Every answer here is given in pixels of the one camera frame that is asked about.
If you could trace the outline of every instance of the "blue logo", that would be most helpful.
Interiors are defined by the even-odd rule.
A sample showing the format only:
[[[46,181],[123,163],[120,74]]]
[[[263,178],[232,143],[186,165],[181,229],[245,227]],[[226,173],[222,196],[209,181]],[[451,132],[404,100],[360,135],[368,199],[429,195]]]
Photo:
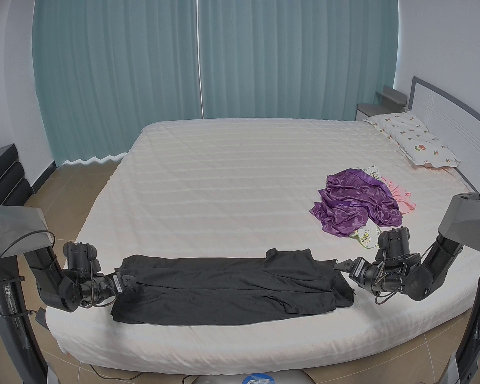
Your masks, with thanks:
[[[268,376],[265,373],[256,373],[245,377],[241,384],[275,384],[275,380],[272,376]]]

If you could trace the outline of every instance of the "mattress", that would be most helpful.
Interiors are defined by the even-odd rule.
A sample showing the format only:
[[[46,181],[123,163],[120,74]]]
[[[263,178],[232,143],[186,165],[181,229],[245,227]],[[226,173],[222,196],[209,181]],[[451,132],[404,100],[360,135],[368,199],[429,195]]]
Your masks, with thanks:
[[[310,248],[317,260],[376,250],[322,231],[309,209],[325,178],[377,164],[412,193],[404,216],[410,249],[435,240],[452,195],[467,191],[451,168],[413,166],[365,122],[290,119],[192,120],[142,130],[97,197],[78,236],[96,246],[102,272],[132,254],[265,257]],[[47,309],[60,348],[84,363],[132,371],[237,374],[340,363],[381,352],[471,307],[480,257],[465,248],[445,283],[416,302],[383,305],[356,288],[350,308],[240,326],[159,326],[112,321],[109,308]]]

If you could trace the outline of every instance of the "headboard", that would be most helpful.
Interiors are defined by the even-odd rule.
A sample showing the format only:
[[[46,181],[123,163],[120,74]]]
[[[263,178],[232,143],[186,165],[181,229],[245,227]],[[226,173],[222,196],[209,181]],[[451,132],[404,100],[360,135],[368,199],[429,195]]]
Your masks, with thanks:
[[[440,88],[413,77],[410,109],[460,160],[456,168],[480,190],[480,113]]]

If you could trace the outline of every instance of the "floor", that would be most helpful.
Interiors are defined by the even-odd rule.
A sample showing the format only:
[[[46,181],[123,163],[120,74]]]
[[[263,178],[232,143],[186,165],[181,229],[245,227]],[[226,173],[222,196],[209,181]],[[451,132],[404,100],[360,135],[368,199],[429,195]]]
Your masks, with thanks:
[[[76,239],[97,195],[115,171],[117,163],[64,165],[58,168],[45,182],[40,191],[32,196],[27,206],[41,208],[48,228],[57,236],[54,250],[60,265],[65,260],[62,245]],[[27,308],[38,309],[45,305],[38,297],[35,280],[23,256],[19,258],[21,275],[26,277],[23,290]],[[469,312],[422,334],[415,339],[385,352],[363,359],[305,371],[316,383],[329,384],[404,384],[423,382],[432,384],[439,379],[449,357],[456,350],[467,325]],[[98,368],[108,377],[124,378],[104,380],[90,366],[80,363],[73,356],[63,354],[55,339],[46,329],[32,320],[35,335],[45,359],[50,362],[62,384],[136,383],[136,384],[181,384],[182,375],[145,373],[129,380],[135,372]],[[21,383],[0,340],[0,384]],[[185,381],[190,384],[194,377]],[[480,384],[480,374],[472,381]]]

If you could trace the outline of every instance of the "curtain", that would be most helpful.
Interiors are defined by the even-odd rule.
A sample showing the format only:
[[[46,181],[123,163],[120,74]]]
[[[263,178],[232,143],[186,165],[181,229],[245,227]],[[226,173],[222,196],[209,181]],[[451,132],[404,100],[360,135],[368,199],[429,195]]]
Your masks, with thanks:
[[[57,164],[202,117],[195,0],[36,0],[36,92]]]
[[[393,85],[397,0],[199,0],[205,118],[354,120]]]

